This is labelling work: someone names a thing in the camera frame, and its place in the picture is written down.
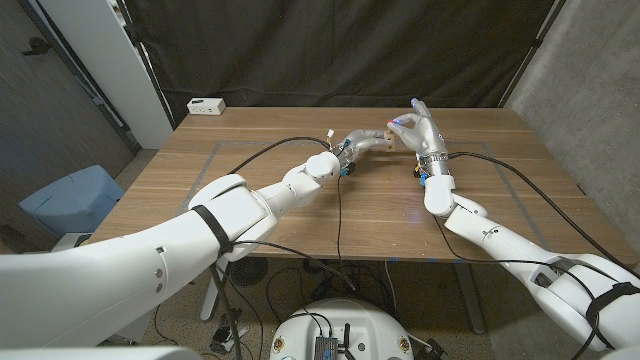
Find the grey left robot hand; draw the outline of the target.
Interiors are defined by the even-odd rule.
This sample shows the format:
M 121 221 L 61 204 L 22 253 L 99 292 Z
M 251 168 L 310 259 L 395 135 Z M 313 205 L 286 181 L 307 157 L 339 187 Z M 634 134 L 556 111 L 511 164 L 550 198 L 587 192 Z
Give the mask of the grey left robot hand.
M 382 130 L 354 130 L 349 133 L 342 142 L 336 145 L 334 154 L 340 166 L 346 167 L 353 163 L 357 157 L 373 147 L 388 148 L 392 141 L 385 136 Z

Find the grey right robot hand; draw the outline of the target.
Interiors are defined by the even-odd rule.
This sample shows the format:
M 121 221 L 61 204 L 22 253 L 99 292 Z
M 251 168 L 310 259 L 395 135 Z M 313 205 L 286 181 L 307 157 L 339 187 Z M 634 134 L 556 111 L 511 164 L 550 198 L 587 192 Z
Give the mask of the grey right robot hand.
M 387 128 L 416 153 L 423 172 L 429 176 L 449 175 L 446 144 L 431 113 L 426 104 L 417 98 L 410 103 L 413 112 L 389 121 Z

